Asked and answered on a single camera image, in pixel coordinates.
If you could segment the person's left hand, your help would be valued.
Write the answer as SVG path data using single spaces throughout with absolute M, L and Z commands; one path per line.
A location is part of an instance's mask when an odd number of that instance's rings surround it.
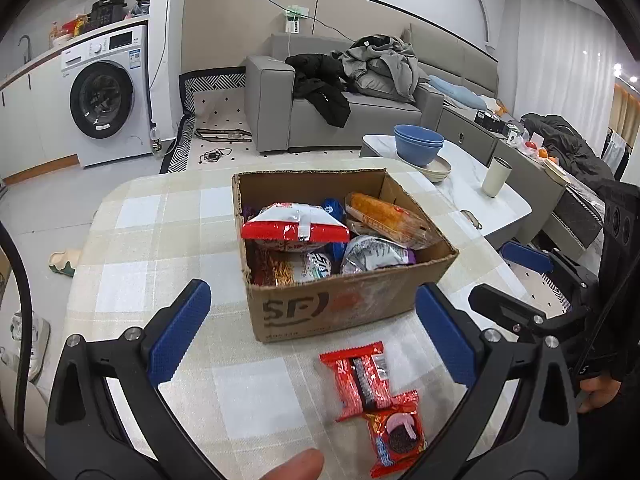
M 260 480 L 318 480 L 323 465 L 322 452 L 316 448 L 307 448 L 268 471 Z

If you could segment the person's right hand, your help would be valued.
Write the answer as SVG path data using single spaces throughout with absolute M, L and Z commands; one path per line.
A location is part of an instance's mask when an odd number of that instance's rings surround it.
M 580 398 L 577 403 L 579 413 L 588 413 L 610 403 L 620 391 L 621 382 L 610 375 L 584 379 L 580 382 Z

